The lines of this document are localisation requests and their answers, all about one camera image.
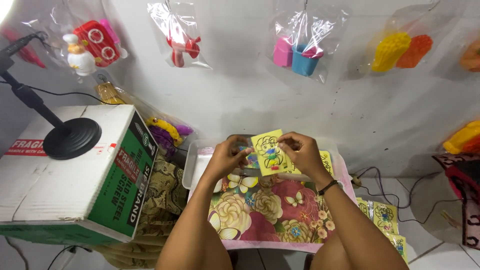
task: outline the chef figurine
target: chef figurine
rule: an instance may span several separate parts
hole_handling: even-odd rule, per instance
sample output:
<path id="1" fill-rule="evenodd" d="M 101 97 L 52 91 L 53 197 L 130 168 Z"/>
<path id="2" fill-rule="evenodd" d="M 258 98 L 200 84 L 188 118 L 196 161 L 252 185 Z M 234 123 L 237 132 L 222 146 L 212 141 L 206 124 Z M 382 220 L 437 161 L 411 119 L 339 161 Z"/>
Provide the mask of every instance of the chef figurine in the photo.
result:
<path id="1" fill-rule="evenodd" d="M 88 76 L 96 71 L 95 58 L 78 44 L 78 37 L 74 34 L 66 34 L 63 40 L 68 43 L 68 64 L 75 69 L 78 75 Z"/>

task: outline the white wall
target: white wall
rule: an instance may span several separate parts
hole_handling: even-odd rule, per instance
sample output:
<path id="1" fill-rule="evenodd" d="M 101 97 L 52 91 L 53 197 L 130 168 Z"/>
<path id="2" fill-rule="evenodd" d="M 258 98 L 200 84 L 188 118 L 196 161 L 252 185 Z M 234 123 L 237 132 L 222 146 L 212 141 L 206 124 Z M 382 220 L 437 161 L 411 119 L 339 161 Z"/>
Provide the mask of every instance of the white wall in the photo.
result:
<path id="1" fill-rule="evenodd" d="M 110 73 L 127 90 L 193 125 L 201 137 L 294 130 L 336 141 L 351 172 L 377 166 L 386 176 L 419 176 L 438 170 L 430 155 L 480 112 L 476 74 L 463 80 L 443 79 L 434 72 L 456 33 L 466 25 L 480 26 L 478 1 L 472 2 L 427 64 L 368 78 L 355 78 L 354 67 L 348 64 L 362 46 L 355 42 L 357 37 L 382 27 L 396 9 L 428 0 L 350 1 L 353 17 L 325 85 L 265 60 L 270 0 L 194 1 L 202 53 L 213 70 L 170 68 L 162 60 L 146 12 L 150 1 L 104 0 L 122 45 L 131 53 Z M 29 7 L 35 2 L 21 0 Z M 31 18 L 35 10 L 20 13 L 19 17 Z M 68 73 L 38 72 L 27 64 L 15 68 L 18 78 L 34 86 L 63 92 L 83 88 L 93 93 L 91 86 L 78 85 Z M 57 83 L 60 75 L 64 81 Z M 85 99 L 49 99 L 55 105 L 81 102 Z"/>

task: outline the white plastic container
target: white plastic container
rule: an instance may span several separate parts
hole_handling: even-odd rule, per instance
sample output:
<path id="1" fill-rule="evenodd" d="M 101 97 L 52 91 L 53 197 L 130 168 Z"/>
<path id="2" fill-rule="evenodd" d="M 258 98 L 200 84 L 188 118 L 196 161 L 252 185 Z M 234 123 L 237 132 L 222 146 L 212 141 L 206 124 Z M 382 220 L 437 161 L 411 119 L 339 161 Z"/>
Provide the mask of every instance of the white plastic container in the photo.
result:
<path id="1" fill-rule="evenodd" d="M 336 144 L 326 138 L 315 138 L 315 140 L 317 141 L 319 150 L 328 151 L 330 153 L 330 158 L 332 159 L 334 179 L 338 180 L 338 178 L 342 175 L 342 157 L 338 153 Z M 215 146 L 222 141 L 222 139 L 198 139 L 190 144 L 190 146 L 188 147 L 187 160 L 185 162 L 185 170 L 183 172 L 183 187 L 189 190 L 195 189 L 198 180 L 202 176 L 208 162 L 212 157 Z M 239 175 L 261 176 L 260 169 L 235 169 L 233 173 Z M 312 181 L 308 176 L 304 174 L 283 172 L 279 173 L 278 177 L 282 179 L 290 179 L 296 181 Z M 221 182 L 219 181 L 217 183 L 217 186 L 215 187 L 215 192 L 218 192 L 220 190 L 220 187 Z"/>

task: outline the white floor tile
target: white floor tile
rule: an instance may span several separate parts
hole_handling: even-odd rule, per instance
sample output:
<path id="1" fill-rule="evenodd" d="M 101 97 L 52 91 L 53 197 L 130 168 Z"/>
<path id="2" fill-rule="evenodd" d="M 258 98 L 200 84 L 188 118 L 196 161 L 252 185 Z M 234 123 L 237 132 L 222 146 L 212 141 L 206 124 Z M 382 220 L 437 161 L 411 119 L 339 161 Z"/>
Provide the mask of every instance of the white floor tile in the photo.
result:
<path id="1" fill-rule="evenodd" d="M 460 246 L 468 255 L 478 264 L 480 265 L 480 250 L 466 247 L 464 245 Z"/>
<path id="2" fill-rule="evenodd" d="M 478 265 L 455 244 L 444 243 L 412 262 L 410 270 L 479 270 Z"/>
<path id="3" fill-rule="evenodd" d="M 404 206 L 408 203 L 408 191 L 405 187 L 394 178 L 384 178 L 382 179 L 384 192 L 386 194 L 395 194 L 400 199 L 400 206 Z M 380 194 L 380 184 L 379 181 L 373 178 L 362 179 L 362 185 L 367 187 L 370 190 L 371 194 Z M 363 199 L 375 200 L 379 202 L 387 203 L 383 196 L 370 196 L 367 194 L 366 189 L 358 188 L 355 189 L 355 194 L 362 197 Z M 386 196 L 388 200 L 396 205 L 397 198 L 394 196 Z M 398 212 L 398 217 L 400 220 L 410 220 L 414 216 L 410 208 L 400 209 Z M 404 236 L 407 240 L 407 258 L 409 261 L 412 261 L 416 257 L 425 253 L 429 249 L 441 243 L 440 240 L 433 237 L 428 233 L 418 222 L 407 221 L 407 222 L 398 222 L 398 231 L 401 236 Z"/>
<path id="4" fill-rule="evenodd" d="M 239 260 L 235 270 L 264 270 L 262 260 L 256 248 L 239 249 Z"/>
<path id="5" fill-rule="evenodd" d="M 302 270 L 307 253 L 281 249 L 260 249 L 266 270 Z"/>

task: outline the wrist bracelet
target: wrist bracelet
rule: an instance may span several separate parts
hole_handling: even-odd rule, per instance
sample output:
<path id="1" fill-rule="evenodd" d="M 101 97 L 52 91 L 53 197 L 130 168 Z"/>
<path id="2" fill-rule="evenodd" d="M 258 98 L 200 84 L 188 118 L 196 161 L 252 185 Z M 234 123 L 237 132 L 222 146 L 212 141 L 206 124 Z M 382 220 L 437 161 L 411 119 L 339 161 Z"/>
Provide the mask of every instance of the wrist bracelet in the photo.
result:
<path id="1" fill-rule="evenodd" d="M 320 190 L 320 191 L 318 192 L 318 195 L 320 195 L 320 196 L 324 195 L 324 194 L 325 194 L 325 191 L 327 191 L 327 189 L 329 189 L 331 186 L 333 186 L 333 185 L 335 185 L 335 184 L 337 184 L 337 183 L 338 183 L 337 180 L 331 181 L 330 184 L 328 184 L 326 187 L 324 187 L 322 190 Z"/>

